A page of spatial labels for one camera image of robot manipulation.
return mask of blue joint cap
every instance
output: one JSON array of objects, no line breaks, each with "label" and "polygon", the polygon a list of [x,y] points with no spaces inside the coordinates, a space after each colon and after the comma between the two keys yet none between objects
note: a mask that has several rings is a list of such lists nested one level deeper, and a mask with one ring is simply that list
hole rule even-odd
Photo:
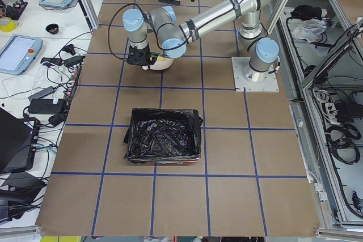
[{"label": "blue joint cap", "polygon": [[175,58],[181,57],[185,53],[185,51],[187,51],[187,45],[184,44],[184,45],[180,46],[183,42],[184,41],[179,38],[170,38],[163,42],[162,47],[164,49],[168,49],[168,48],[175,48],[175,47],[179,46],[178,48],[173,49],[173,50],[165,50],[165,53],[170,58],[175,59]]},{"label": "blue joint cap", "polygon": [[165,6],[165,7],[162,7],[162,8],[167,11],[167,13],[169,14],[169,16],[171,18],[172,23],[175,24],[176,23],[176,15],[175,15],[174,9],[171,6]]},{"label": "blue joint cap", "polygon": [[262,38],[257,42],[256,53],[257,56],[266,63],[272,63],[276,60],[279,53],[277,42],[270,38]]},{"label": "blue joint cap", "polygon": [[133,32],[141,28],[143,24],[143,16],[140,10],[130,9],[124,12],[123,22],[125,30]]}]

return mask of tiled surface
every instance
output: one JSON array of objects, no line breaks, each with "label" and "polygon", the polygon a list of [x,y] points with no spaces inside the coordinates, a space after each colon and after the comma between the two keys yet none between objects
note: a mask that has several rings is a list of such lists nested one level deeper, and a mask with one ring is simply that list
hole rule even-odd
[{"label": "tiled surface", "polygon": [[[279,94],[235,92],[230,57],[245,54],[235,40],[240,20],[188,45],[169,69],[145,71],[108,49],[109,20],[135,1],[145,11],[160,5],[102,5],[40,212],[44,234],[313,235],[315,207],[282,87]],[[183,3],[175,8],[178,22],[220,1]],[[110,38],[124,58],[121,18],[122,12]],[[200,160],[132,165],[123,159],[131,110],[140,107],[197,109],[204,120]]]}]

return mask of white cloth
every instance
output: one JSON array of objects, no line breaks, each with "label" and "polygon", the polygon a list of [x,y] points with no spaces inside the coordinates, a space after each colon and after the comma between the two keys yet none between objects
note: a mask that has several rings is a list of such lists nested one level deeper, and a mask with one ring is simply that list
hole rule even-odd
[{"label": "white cloth", "polygon": [[327,29],[324,20],[311,19],[302,21],[300,25],[293,30],[294,39],[306,40],[308,43],[313,43],[321,40],[320,34]]}]

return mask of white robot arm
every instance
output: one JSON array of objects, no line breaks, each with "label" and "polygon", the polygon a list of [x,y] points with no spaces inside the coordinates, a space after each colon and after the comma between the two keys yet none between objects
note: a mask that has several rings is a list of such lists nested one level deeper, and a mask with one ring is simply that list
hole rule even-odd
[{"label": "white robot arm", "polygon": [[[127,10],[123,14],[123,22],[130,40],[128,63],[141,66],[155,64],[156,57],[150,53],[147,41],[147,33],[150,29],[157,36],[159,48],[165,50],[170,58],[178,58],[185,53],[187,44],[238,18],[242,18],[242,26],[238,31],[239,41],[246,48],[251,44],[256,47],[253,42],[260,36],[262,31],[260,10],[270,1],[224,0],[178,26],[175,25],[176,16],[170,6],[157,8],[145,13],[142,13],[139,9]],[[277,57],[277,44],[272,45],[271,42],[274,41],[270,40],[264,43],[263,48],[258,50],[258,52],[262,52],[261,54],[257,52],[258,57],[264,55],[264,52],[267,53],[268,57],[266,58],[268,64],[264,64],[264,60],[262,60],[262,63],[258,60],[255,61],[257,71],[268,70],[271,65],[271,59],[273,58],[274,61]]]}]

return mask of yellow object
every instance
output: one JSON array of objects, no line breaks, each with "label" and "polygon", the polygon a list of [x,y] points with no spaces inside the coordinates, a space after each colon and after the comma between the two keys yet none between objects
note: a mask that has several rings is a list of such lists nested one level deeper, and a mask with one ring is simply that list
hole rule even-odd
[{"label": "yellow object", "polygon": [[0,31],[10,32],[16,28],[14,21],[9,17],[0,18]]},{"label": "yellow object", "polygon": [[44,236],[40,242],[81,242],[81,236]]}]

